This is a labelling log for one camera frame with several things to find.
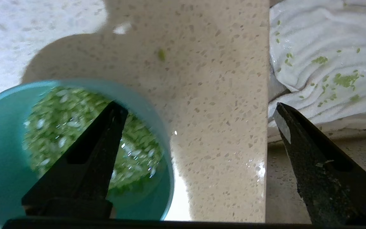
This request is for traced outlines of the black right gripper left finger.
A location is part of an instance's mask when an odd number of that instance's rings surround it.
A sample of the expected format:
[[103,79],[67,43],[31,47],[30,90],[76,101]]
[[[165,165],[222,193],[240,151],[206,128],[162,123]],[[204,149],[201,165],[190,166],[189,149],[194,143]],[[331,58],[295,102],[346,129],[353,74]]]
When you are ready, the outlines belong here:
[[22,197],[27,216],[109,219],[106,199],[128,111],[110,102]]

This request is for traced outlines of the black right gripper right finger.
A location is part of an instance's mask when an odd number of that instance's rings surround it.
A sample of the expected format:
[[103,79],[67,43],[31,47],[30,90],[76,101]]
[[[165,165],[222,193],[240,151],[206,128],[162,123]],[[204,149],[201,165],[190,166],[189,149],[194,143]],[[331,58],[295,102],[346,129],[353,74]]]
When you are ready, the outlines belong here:
[[295,108],[279,102],[273,118],[311,223],[366,227],[366,171]]

